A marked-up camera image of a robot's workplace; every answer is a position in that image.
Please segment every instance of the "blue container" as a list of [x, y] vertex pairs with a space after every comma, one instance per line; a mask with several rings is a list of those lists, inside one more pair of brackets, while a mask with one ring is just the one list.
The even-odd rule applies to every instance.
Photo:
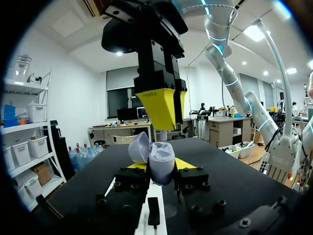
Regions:
[[18, 125], [18, 119], [15, 117], [15, 118], [12, 118], [12, 119], [5, 119], [3, 121], [3, 127], [6, 128], [6, 127], [11, 127], [11, 126], [17, 126]]
[[13, 119], [15, 118], [15, 112], [14, 113], [4, 113], [4, 120]]
[[7, 114], [7, 113], [15, 113], [15, 107], [6, 104], [6, 105], [4, 106], [4, 113], [5, 113], [5, 114]]

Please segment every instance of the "wooden floor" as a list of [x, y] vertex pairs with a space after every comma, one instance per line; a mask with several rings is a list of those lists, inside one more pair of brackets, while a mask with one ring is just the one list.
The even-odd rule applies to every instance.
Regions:
[[[261, 162], [260, 160], [264, 153], [265, 153], [264, 146], [258, 146], [255, 144], [251, 156], [239, 160], [258, 170]], [[291, 188], [294, 182], [298, 182], [299, 177], [300, 175], [297, 175], [294, 181], [286, 180], [285, 185]]]

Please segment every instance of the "black tabletop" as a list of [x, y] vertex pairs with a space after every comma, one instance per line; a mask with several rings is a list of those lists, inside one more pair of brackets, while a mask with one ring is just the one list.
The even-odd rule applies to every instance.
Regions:
[[[301, 195], [269, 178], [252, 167], [231, 157], [205, 141], [196, 138], [170, 141], [176, 157], [195, 166], [203, 166], [209, 173], [210, 193], [226, 200], [222, 219], [213, 229], [233, 223], [261, 205], [273, 205], [279, 196], [287, 197], [287, 206], [296, 207]], [[108, 189], [115, 172], [133, 162], [128, 145], [111, 145], [64, 186], [49, 202], [61, 213], [76, 213], [79, 208], [95, 205], [95, 195]], [[168, 234], [187, 234], [187, 215], [178, 202], [171, 183], [162, 187]]]

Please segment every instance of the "window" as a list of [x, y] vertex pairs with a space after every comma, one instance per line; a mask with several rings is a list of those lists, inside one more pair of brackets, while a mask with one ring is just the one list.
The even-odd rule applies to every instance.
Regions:
[[135, 88], [132, 87], [132, 108], [138, 108], [143, 107], [143, 104], [141, 103], [141, 100], [135, 95]]
[[110, 117], [117, 117], [118, 109], [127, 109], [127, 88], [108, 91], [108, 106]]

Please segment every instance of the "black handle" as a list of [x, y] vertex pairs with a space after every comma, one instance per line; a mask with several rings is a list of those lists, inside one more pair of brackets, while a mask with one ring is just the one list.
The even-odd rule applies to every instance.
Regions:
[[157, 197], [149, 197], [148, 198], [149, 205], [149, 218], [148, 225], [153, 225], [154, 229], [157, 229], [157, 225], [160, 224], [160, 210], [158, 207], [158, 199]]

